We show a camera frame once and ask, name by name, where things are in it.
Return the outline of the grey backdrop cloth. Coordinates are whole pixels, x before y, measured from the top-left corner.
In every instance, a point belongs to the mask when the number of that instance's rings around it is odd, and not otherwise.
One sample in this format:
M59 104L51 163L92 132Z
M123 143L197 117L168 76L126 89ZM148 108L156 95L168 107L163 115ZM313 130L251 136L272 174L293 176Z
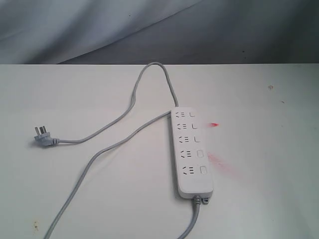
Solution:
M316 0L3 0L2 64L319 60Z

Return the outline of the grey three-pin plug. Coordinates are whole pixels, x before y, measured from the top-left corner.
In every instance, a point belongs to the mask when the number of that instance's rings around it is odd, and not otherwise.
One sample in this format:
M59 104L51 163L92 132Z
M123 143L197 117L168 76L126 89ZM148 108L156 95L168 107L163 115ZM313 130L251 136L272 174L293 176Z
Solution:
M46 147L59 144L59 139L51 137L45 126L35 127L35 132L34 140L38 145Z

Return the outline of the white power strip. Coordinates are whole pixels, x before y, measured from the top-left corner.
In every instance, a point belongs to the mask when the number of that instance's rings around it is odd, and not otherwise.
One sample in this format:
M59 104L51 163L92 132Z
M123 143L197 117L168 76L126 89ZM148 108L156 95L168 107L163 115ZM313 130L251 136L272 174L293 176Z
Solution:
M208 204L214 186L202 128L201 117L195 109L175 107L171 110L179 195L184 199L200 197L204 204Z

